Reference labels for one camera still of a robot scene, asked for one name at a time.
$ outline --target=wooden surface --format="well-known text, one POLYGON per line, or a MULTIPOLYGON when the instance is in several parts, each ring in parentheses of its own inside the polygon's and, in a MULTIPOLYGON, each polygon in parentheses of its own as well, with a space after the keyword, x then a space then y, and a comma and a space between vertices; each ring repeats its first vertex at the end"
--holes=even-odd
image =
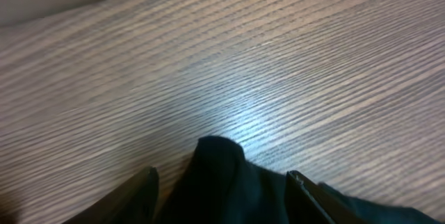
POLYGON ((0 196, 59 223, 197 138, 445 220, 445 0, 108 0, 0 30, 0 196))

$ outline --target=black object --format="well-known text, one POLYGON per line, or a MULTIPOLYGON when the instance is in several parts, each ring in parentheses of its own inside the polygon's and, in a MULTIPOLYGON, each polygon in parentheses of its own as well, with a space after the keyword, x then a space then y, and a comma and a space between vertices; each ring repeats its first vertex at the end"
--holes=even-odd
POLYGON ((238 144, 201 138, 184 176, 153 219, 156 169, 146 168, 66 223, 434 223, 411 208, 387 207, 280 175, 245 160, 238 144))

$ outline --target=wooden tabletop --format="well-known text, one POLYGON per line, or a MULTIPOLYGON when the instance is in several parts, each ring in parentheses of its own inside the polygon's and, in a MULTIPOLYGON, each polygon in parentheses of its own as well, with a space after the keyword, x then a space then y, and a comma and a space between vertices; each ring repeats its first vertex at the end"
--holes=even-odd
POLYGON ((197 138, 445 220, 445 0, 107 0, 0 30, 0 203, 59 223, 197 138))

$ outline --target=dark corner object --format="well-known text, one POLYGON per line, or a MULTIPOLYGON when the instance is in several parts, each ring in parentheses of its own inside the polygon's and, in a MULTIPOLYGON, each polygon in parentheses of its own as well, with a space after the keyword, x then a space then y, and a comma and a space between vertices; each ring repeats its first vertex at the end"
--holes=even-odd
POLYGON ((201 138, 190 165, 154 216, 158 173, 146 168, 65 223, 439 223, 413 208, 388 207, 280 175, 245 160, 229 139, 201 138))

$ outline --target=wood grain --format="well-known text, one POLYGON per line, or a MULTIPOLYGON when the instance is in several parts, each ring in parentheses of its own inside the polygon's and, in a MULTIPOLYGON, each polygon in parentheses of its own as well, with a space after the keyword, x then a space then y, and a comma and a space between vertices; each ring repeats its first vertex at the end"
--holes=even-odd
POLYGON ((107 0, 0 30, 0 195, 59 223, 197 138, 445 220, 445 0, 107 0))

